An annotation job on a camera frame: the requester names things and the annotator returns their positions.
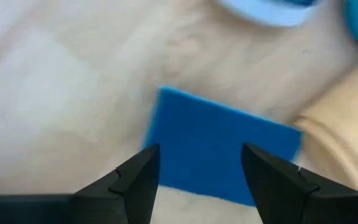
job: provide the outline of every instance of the light wood table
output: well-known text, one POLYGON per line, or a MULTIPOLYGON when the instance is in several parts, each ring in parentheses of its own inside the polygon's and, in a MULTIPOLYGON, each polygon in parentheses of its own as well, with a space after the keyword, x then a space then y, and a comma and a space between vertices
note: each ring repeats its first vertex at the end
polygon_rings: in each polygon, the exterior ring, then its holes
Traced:
MULTIPOLYGON (((171 85, 279 122, 358 64, 341 2, 260 27, 207 0, 0 1, 0 194, 74 192, 129 158, 171 85)), ((152 223, 258 223, 160 188, 152 223)))

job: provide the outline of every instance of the blue felt square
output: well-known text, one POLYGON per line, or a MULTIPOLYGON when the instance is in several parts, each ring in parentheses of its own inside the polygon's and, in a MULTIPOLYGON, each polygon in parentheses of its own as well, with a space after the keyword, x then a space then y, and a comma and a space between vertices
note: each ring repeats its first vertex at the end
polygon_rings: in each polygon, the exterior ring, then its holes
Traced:
POLYGON ((160 89, 145 145, 160 144, 160 184, 254 205, 241 167, 243 142, 286 160, 300 132, 168 87, 160 89))

